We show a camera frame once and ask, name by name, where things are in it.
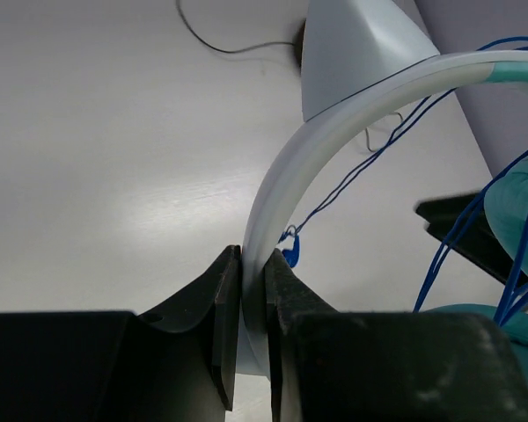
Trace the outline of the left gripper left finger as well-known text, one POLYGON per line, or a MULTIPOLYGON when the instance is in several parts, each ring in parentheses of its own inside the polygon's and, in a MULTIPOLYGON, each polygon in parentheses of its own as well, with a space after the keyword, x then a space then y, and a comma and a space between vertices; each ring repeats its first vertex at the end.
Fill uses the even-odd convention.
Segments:
POLYGON ((222 421, 240 249, 154 308, 0 313, 0 421, 222 421))

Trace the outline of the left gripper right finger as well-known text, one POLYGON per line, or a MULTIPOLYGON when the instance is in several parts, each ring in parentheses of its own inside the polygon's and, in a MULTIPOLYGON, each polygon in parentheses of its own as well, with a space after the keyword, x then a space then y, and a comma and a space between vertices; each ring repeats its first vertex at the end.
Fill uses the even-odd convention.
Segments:
POLYGON ((473 312, 340 312, 275 251, 264 268, 275 421, 528 421, 507 335, 473 312))

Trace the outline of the teal cat-ear headphones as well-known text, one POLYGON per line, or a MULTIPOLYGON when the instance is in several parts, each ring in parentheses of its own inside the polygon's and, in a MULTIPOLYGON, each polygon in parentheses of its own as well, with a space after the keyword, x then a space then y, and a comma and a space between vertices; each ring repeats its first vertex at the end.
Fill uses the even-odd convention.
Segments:
POLYGON ((301 77, 304 124, 269 168, 246 225, 241 374, 269 373, 263 267, 328 161, 369 125, 416 100, 469 84, 528 84, 528 51, 441 55, 391 1, 312 1, 301 77))

